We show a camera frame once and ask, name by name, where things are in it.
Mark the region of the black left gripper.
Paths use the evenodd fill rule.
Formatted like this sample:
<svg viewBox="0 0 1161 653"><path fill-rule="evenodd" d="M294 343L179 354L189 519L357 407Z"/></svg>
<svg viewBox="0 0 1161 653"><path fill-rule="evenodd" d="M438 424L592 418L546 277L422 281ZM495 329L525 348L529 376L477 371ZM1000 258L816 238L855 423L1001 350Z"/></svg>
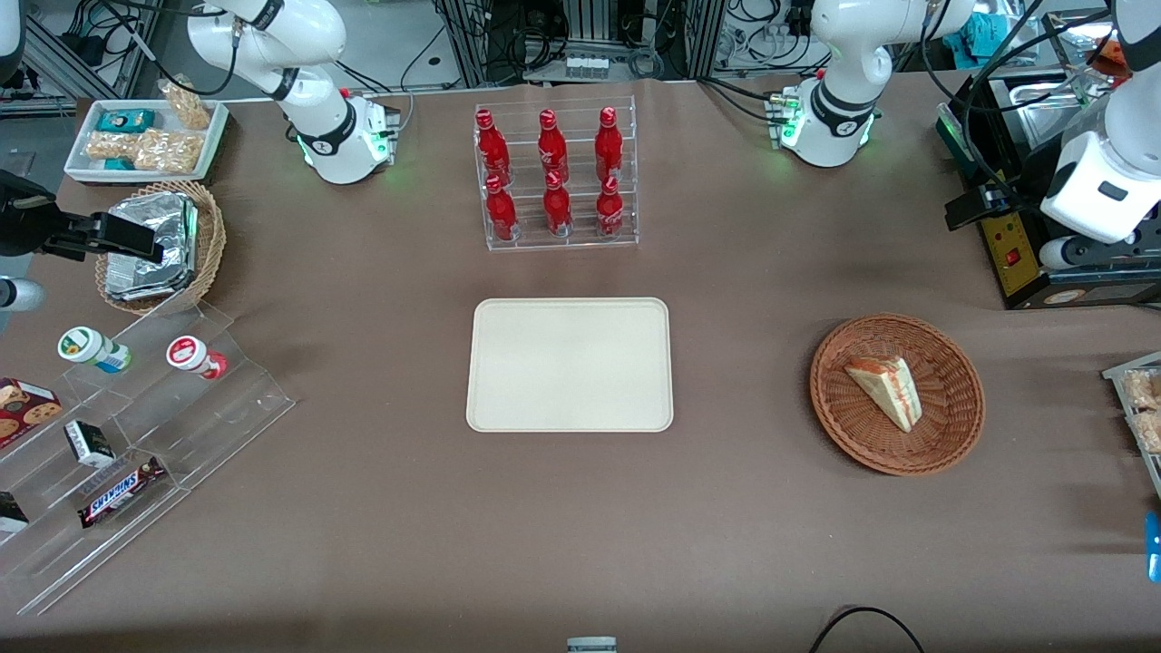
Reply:
<svg viewBox="0 0 1161 653"><path fill-rule="evenodd" d="M949 231L969 227L979 220L1003 218L1009 214L1031 220L1034 227L1047 229L1050 218L1040 204L1050 189L1050 171L1021 171L1005 179L996 171L987 189L965 191L960 198L945 204L945 224Z"/></svg>

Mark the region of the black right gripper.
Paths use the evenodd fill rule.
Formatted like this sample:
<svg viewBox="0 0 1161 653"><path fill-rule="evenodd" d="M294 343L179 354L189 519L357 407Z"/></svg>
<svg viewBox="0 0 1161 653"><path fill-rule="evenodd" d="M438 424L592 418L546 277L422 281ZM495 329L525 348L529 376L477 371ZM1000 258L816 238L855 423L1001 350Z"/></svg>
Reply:
<svg viewBox="0 0 1161 653"><path fill-rule="evenodd" d="M156 231L116 215L92 215L91 239L78 230L80 216L63 211L37 182L1 174L1 256L51 254L84 261L87 253L124 254L163 263Z"/></svg>

